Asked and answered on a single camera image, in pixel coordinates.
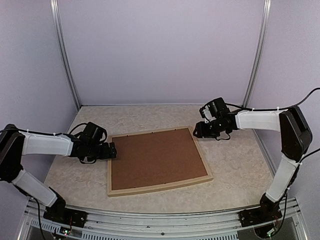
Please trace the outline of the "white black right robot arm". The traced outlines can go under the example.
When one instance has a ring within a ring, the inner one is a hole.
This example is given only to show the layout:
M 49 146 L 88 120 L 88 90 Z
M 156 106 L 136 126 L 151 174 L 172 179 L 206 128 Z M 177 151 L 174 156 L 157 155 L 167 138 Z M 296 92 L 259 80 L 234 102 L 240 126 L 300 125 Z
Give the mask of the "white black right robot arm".
M 287 108 L 230 110 L 223 103 L 206 104 L 199 109 L 202 121 L 195 125 L 193 135 L 199 139 L 220 141 L 237 130 L 253 130 L 263 155 L 273 170 L 273 179 L 253 211 L 244 210 L 245 218 L 266 222 L 279 217 L 279 204 L 293 184 L 313 140 L 312 131 L 301 109 Z

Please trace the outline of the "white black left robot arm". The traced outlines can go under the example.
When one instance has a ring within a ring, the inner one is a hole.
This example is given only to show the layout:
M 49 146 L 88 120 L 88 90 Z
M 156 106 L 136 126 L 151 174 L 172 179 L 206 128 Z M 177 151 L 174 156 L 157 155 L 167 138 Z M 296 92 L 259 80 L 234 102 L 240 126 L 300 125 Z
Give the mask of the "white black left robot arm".
M 77 158 L 82 164 L 115 159 L 116 145 L 107 142 L 107 136 L 107 131 L 93 122 L 84 124 L 84 130 L 76 134 L 37 132 L 9 123 L 0 131 L 0 179 L 42 203 L 57 221 L 66 222 L 70 218 L 66 201 L 38 179 L 44 174 L 33 175 L 23 164 L 35 159 L 37 164 L 45 160 L 48 166 L 56 156 Z

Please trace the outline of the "aluminium front rail base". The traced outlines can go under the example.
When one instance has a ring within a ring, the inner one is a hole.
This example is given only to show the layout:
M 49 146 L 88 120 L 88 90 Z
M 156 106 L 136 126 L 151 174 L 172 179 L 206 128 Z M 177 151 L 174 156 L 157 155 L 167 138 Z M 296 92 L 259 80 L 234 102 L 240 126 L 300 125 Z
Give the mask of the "aluminium front rail base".
M 83 227 L 71 228 L 44 218 L 29 200 L 22 216 L 17 240 L 256 240 L 258 228 L 270 222 L 243 227 L 241 208 L 194 213 L 130 213 L 71 206 L 84 211 Z

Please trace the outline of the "aluminium enclosure post right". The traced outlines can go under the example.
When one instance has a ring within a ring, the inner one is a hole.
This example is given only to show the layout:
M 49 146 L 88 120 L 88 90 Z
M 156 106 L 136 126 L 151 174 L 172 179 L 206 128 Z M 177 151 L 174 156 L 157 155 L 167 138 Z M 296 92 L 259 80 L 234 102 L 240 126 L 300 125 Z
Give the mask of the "aluminium enclosure post right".
M 271 5 L 272 5 L 271 0 L 264 1 L 258 41 L 257 41 L 254 59 L 253 59 L 253 65 L 251 68 L 249 82 L 245 91 L 244 99 L 241 104 L 243 107 L 247 107 L 249 105 L 250 99 L 254 91 L 254 87 L 257 80 L 258 71 L 259 71 L 259 66 L 262 59 L 262 55 L 263 55 L 265 38 L 268 30 Z

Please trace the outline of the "aluminium enclosure post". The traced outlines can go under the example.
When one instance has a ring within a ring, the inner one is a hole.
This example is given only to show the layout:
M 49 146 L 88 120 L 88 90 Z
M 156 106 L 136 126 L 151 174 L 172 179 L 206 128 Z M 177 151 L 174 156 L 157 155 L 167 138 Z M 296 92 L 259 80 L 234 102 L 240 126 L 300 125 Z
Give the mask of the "aluminium enclosure post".
M 253 65 L 251 68 L 249 82 L 245 91 L 244 99 L 241 104 L 243 107 L 247 107 L 249 105 L 250 99 L 254 91 L 254 87 L 257 80 L 258 71 L 259 71 L 259 66 L 262 59 L 262 55 L 263 55 L 265 38 L 268 30 L 271 5 L 272 5 L 271 0 L 264 1 L 258 41 L 257 41 L 254 59 L 253 59 Z
M 63 28 L 62 28 L 62 22 L 60 17 L 60 11 L 59 11 L 59 3 L 57 0 L 50 0 L 50 8 L 51 8 L 51 14 L 53 18 L 53 23 L 55 27 L 55 32 L 57 36 L 58 41 L 58 48 L 62 59 L 62 64 L 64 67 L 67 84 L 69 86 L 71 96 L 74 102 L 74 105 L 76 107 L 76 110 L 79 111 L 82 107 L 80 97 L 78 94 L 78 90 L 72 75 L 72 70 L 70 66 L 70 61 L 68 59 L 66 44 L 64 41 L 64 35 L 63 35 Z

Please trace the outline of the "aluminium enclosure post left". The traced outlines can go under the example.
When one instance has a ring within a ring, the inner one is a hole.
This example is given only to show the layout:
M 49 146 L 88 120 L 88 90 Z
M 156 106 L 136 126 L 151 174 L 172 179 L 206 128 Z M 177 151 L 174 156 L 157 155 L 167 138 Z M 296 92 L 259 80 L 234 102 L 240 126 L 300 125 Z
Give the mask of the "aluminium enclosure post left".
M 55 32 L 57 36 L 58 41 L 58 48 L 62 59 L 62 64 L 64 67 L 67 84 L 69 86 L 71 96 L 74 102 L 74 105 L 76 107 L 76 110 L 79 111 L 82 107 L 80 97 L 78 94 L 78 90 L 72 75 L 72 70 L 70 66 L 70 61 L 68 59 L 66 44 L 64 41 L 64 35 L 63 35 L 63 28 L 62 28 L 62 22 L 60 17 L 60 11 L 59 11 L 59 3 L 57 0 L 50 0 L 50 8 L 51 8 L 51 14 L 53 18 L 53 23 L 55 27 Z

